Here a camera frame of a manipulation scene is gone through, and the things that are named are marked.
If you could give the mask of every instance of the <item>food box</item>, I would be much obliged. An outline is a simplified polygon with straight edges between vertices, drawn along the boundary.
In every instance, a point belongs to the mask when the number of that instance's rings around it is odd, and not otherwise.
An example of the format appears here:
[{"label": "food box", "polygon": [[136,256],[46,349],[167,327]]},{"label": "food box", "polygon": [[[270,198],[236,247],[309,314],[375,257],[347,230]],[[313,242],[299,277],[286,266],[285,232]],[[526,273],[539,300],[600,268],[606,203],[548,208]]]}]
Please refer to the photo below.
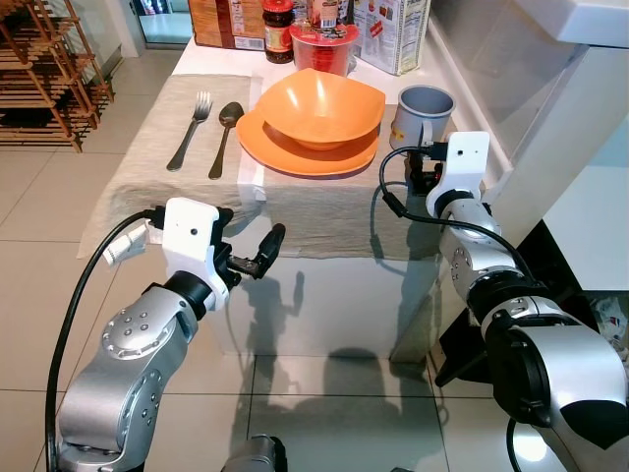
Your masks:
[{"label": "food box", "polygon": [[[342,20],[347,5],[343,0]],[[360,31],[355,54],[396,76],[416,69],[422,62],[429,8],[430,0],[354,0],[354,23]]]},{"label": "food box", "polygon": [[261,0],[190,0],[195,43],[264,50]]}]

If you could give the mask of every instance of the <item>tile floor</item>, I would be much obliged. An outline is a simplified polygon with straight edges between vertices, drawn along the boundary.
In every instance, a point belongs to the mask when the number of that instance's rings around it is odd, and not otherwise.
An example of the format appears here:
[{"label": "tile floor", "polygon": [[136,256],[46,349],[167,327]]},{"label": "tile floor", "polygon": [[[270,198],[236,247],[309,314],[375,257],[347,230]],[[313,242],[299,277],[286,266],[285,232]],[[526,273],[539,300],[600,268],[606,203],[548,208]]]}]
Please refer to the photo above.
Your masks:
[{"label": "tile floor", "polygon": [[[85,261],[75,254],[96,198],[114,173],[181,53],[147,51],[114,77],[116,102],[86,139],[67,148],[0,148],[0,457],[2,470],[43,472],[43,402],[57,332]],[[113,312],[164,263],[158,251],[117,269],[100,265],[77,314],[59,382],[91,358]],[[203,323],[162,401],[147,472],[218,471],[254,433],[280,436],[293,472],[508,472],[507,418],[486,385],[431,379],[428,366],[376,359],[223,356]],[[526,428],[524,472],[562,472]]]}]

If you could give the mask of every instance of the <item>beige tablecloth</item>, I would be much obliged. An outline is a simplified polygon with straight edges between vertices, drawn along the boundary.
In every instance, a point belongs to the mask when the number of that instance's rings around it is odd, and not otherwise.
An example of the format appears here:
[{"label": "beige tablecloth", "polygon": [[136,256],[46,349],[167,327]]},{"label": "beige tablecloth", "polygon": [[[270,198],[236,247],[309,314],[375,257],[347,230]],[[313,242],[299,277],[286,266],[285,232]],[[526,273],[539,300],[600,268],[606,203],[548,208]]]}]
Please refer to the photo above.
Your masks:
[{"label": "beige tablecloth", "polygon": [[[438,228],[397,218],[376,194],[378,167],[390,151],[388,133],[395,106],[387,105],[382,120],[378,151],[363,172],[345,178],[311,180],[264,168],[266,202],[251,205],[241,199],[238,176],[242,149],[232,131],[225,150],[223,176],[210,181],[211,167],[223,132],[220,109],[239,101],[247,110],[252,79],[236,76],[171,76],[146,116],[120,167],[100,196],[84,232],[79,257],[91,254],[107,232],[124,217],[171,197],[188,197],[235,211],[231,225],[241,227],[262,211],[273,223],[287,228],[284,255],[304,258],[377,257],[419,260],[437,252]],[[179,146],[194,110],[197,92],[208,90],[213,105],[209,119],[201,124],[188,148],[179,172],[166,170],[166,163]],[[352,113],[360,113],[360,103]],[[402,158],[387,167],[387,180],[403,181]],[[415,212],[426,214],[422,198],[396,194]]]}]

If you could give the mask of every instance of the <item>white cable plug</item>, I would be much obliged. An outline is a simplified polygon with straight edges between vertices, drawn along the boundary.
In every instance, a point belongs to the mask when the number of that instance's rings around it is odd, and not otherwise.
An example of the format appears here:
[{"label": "white cable plug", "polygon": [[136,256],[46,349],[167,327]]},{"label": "white cable plug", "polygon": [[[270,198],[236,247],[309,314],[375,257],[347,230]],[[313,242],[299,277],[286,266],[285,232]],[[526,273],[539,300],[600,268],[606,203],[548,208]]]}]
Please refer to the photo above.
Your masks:
[{"label": "white cable plug", "polygon": [[110,267],[113,267],[122,261],[142,254],[146,251],[147,237],[148,227],[145,222],[107,246],[107,249],[103,253],[103,258],[105,258]]}]

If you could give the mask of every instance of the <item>red container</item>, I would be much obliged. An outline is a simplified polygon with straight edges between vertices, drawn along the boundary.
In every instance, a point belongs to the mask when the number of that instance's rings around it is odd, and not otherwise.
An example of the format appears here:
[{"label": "red container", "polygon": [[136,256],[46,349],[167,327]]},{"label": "red container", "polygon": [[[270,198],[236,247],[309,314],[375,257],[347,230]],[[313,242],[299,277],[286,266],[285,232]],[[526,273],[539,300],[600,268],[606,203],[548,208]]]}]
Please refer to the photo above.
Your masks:
[{"label": "red container", "polygon": [[340,25],[325,30],[292,25],[290,32],[298,70],[315,69],[347,76],[352,46],[359,36],[355,25]]}]

